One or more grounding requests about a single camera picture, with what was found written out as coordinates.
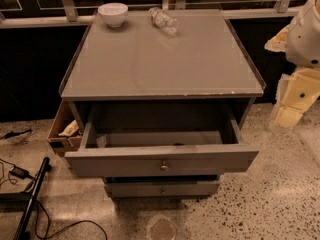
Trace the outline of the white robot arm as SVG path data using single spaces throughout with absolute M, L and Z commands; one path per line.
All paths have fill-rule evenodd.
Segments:
M 264 48 L 284 52 L 296 66 L 279 81 L 273 119 L 274 126 L 292 129 L 320 96 L 320 0 L 307 0 Z

